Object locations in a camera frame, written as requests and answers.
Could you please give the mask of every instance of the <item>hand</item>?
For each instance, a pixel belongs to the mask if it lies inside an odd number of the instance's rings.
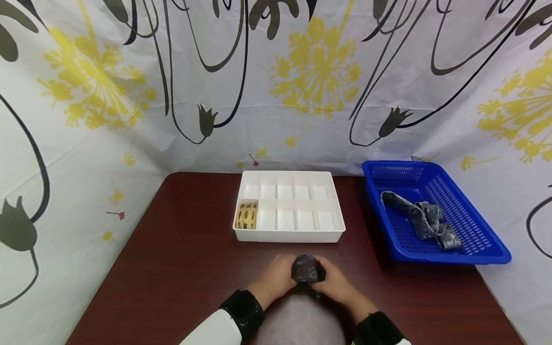
[[[297,257],[292,254],[277,255],[264,269],[259,279],[247,287],[263,310],[297,285],[291,278],[291,266],[295,259]]]
[[[326,280],[312,284],[313,289],[349,308],[356,323],[362,322],[368,315],[378,311],[372,301],[361,294],[337,266],[325,257],[315,255],[315,258],[326,270]]]

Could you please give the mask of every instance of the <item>forearm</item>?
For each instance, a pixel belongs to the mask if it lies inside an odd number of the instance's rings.
[[[354,289],[343,302],[353,315],[354,323],[359,324],[365,318],[378,311],[378,308],[366,296]]]
[[[263,320],[264,308],[256,296],[236,291],[180,345],[239,345],[257,332]]]
[[[355,345],[410,344],[395,324],[360,292],[352,292],[344,304],[357,324]]]

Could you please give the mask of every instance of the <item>white sleeve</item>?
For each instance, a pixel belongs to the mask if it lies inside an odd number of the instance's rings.
[[[225,310],[218,309],[182,340],[180,345],[240,345],[241,333]]]

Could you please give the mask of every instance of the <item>black tulip print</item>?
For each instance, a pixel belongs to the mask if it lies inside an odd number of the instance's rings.
[[[28,6],[33,9],[33,12],[36,13],[33,4],[30,1],[25,1],[25,3],[26,2],[28,2]],[[25,13],[6,0],[0,0],[0,16],[10,17],[29,31],[38,33],[38,28],[33,21]],[[0,56],[8,62],[14,62],[19,58],[17,43],[2,23],[0,23]]]
[[[408,113],[410,110],[405,110],[401,112],[401,109],[398,107],[393,109],[391,108],[391,111],[389,112],[389,116],[387,119],[383,122],[381,125],[381,128],[379,130],[379,136],[382,138],[385,138],[386,136],[393,133],[394,130],[399,127],[399,125],[412,113]]]
[[[293,18],[299,16],[299,5],[297,0],[257,0],[255,5],[251,8],[249,16],[251,30],[255,30],[263,13],[268,9],[270,12],[270,24],[268,25],[267,38],[273,40],[280,28],[280,7],[279,3],[283,2],[289,8],[289,12]]]
[[[218,113],[213,114],[213,110],[206,111],[203,105],[198,105],[199,109],[199,129],[204,137],[208,137],[213,133],[213,126],[215,125],[215,117]]]
[[[25,252],[33,249],[36,238],[34,224],[23,209],[23,197],[17,198],[15,207],[4,200],[0,214],[0,243],[15,251]]]
[[[516,36],[525,33],[527,30],[537,26],[548,25],[548,28],[540,34],[536,39],[531,42],[529,49],[535,49],[538,47],[544,40],[546,40],[550,35],[552,35],[552,21],[549,20],[552,18],[552,4],[548,4],[543,8],[540,8],[527,16],[516,29]]]

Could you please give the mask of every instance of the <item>person's right hand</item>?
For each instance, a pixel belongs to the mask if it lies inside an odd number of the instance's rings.
[[[314,256],[326,270],[326,280],[313,283],[312,288],[341,304],[346,304],[357,291],[339,268],[323,256]]]
[[[315,255],[315,258],[326,270],[326,280],[313,283],[313,289],[346,306],[357,324],[378,311],[372,301],[361,294],[337,266],[325,257]]]

